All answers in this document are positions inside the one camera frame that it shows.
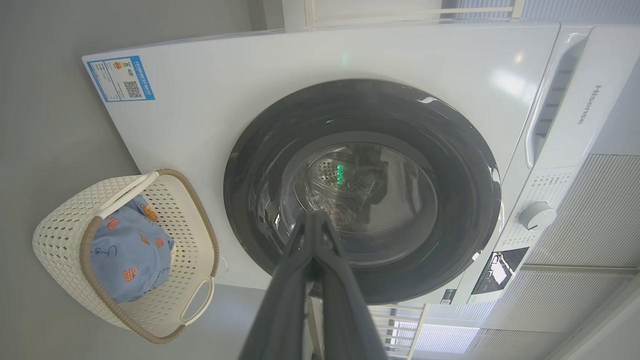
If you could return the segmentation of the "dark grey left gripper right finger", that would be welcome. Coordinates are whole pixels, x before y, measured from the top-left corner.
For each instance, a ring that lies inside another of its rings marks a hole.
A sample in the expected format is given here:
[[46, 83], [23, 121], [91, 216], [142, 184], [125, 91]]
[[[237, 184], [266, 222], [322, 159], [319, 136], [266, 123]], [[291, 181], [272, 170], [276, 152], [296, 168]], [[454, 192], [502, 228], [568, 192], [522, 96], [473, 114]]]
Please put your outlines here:
[[316, 268], [322, 287], [326, 360], [388, 360], [329, 216], [316, 214]]

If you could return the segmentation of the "black washer display panel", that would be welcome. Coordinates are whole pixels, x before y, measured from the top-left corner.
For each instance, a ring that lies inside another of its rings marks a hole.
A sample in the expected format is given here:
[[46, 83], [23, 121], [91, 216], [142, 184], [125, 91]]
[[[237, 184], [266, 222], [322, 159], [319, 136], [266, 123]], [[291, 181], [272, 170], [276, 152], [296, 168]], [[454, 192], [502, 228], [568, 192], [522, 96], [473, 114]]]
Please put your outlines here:
[[471, 294], [486, 294], [505, 289], [515, 275], [529, 248], [494, 251], [484, 267]]

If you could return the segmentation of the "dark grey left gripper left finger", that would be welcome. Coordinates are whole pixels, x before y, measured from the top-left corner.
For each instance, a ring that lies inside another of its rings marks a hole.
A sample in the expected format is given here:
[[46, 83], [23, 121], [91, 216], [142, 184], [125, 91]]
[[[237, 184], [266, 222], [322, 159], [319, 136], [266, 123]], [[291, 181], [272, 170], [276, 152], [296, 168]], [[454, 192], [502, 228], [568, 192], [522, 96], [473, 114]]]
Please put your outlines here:
[[303, 360], [314, 215], [296, 221], [238, 360]]

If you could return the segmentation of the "blue energy label sticker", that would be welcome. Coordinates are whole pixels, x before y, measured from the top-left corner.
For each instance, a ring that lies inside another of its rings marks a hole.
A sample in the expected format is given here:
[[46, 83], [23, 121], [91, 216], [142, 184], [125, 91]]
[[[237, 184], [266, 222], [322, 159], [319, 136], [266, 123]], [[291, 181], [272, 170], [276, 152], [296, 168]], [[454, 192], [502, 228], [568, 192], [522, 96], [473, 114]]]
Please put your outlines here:
[[85, 64], [98, 93], [106, 103], [156, 99], [138, 55], [85, 61]]

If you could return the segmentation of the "cream perforated laundry basket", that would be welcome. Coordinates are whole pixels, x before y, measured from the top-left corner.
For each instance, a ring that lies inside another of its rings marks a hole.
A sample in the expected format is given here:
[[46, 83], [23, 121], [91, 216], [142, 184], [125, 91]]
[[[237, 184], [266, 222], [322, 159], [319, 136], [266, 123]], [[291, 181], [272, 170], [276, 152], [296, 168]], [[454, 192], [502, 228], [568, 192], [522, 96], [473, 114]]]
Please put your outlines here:
[[[174, 239], [174, 255], [166, 282], [137, 301], [118, 304], [99, 282], [89, 251], [102, 222], [137, 195]], [[217, 237], [195, 188], [173, 169], [106, 178], [87, 187], [42, 219], [32, 247], [46, 271], [80, 305], [153, 344], [176, 339], [213, 300], [220, 261]]]

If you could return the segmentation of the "white detergent drawer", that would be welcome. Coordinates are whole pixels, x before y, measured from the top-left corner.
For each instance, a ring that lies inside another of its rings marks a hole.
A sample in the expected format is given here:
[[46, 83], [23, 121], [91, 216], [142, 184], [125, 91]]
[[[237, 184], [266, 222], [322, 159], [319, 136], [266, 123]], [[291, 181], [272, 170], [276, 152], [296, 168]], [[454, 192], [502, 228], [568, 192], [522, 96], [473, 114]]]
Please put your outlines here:
[[634, 28], [563, 26], [525, 131], [532, 170], [578, 165], [594, 145], [638, 59]]

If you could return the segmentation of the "white washing machine dial knob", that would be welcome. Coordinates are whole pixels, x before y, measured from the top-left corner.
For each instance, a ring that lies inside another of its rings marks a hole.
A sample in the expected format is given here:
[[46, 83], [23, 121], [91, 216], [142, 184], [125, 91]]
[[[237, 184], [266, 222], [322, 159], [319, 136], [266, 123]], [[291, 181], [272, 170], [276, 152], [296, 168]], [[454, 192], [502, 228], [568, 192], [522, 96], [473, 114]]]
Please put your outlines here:
[[547, 202], [535, 202], [519, 215], [519, 223], [528, 231], [543, 231], [557, 218], [556, 210]]

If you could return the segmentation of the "blue bear print garment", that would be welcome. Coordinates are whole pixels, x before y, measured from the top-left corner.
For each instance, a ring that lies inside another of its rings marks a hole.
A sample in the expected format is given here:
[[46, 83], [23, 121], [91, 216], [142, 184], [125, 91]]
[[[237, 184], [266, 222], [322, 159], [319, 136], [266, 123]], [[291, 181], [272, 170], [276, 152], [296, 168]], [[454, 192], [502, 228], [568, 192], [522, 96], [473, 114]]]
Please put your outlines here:
[[158, 220], [138, 194], [99, 225], [90, 262], [115, 303], [135, 302], [169, 280], [175, 242]]

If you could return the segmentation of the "white front-load washing machine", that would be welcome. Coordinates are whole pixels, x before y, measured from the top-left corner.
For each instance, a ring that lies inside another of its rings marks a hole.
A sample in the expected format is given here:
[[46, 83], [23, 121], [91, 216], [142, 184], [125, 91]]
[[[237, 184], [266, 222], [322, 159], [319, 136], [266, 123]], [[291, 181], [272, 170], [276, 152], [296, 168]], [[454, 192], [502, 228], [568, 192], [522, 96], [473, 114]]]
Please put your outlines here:
[[[452, 23], [181, 39], [82, 60], [140, 57], [155, 100], [103, 100], [106, 110], [140, 171], [168, 168], [190, 181], [229, 265], [217, 280], [249, 289], [266, 289], [272, 274], [254, 262], [231, 228], [224, 177], [236, 142], [262, 111], [307, 87], [347, 79], [407, 85], [448, 104], [480, 132], [494, 156], [500, 214], [482, 253], [462, 274], [410, 300], [471, 305], [497, 300], [514, 282], [542, 232], [526, 230], [521, 212], [537, 202], [555, 210], [588, 155], [565, 168], [532, 170], [526, 164], [525, 132], [562, 27], [633, 28], [633, 68], [640, 59], [640, 25]], [[521, 248], [529, 249], [503, 290], [472, 294], [493, 252]]]

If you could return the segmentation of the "dark round glass washer door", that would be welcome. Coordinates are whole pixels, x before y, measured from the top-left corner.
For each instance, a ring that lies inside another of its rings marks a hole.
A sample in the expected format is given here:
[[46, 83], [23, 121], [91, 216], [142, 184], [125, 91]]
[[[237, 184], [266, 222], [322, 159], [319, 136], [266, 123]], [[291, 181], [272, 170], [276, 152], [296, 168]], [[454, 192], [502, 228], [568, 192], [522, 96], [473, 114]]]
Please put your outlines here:
[[432, 186], [429, 214], [383, 234], [336, 230], [366, 303], [414, 299], [445, 286], [482, 253], [498, 223], [498, 166], [480, 132], [434, 95], [378, 79], [343, 79], [300, 89], [263, 110], [228, 158], [224, 205], [242, 248], [273, 274], [297, 220], [307, 212], [293, 187], [310, 155], [370, 142], [410, 157]]

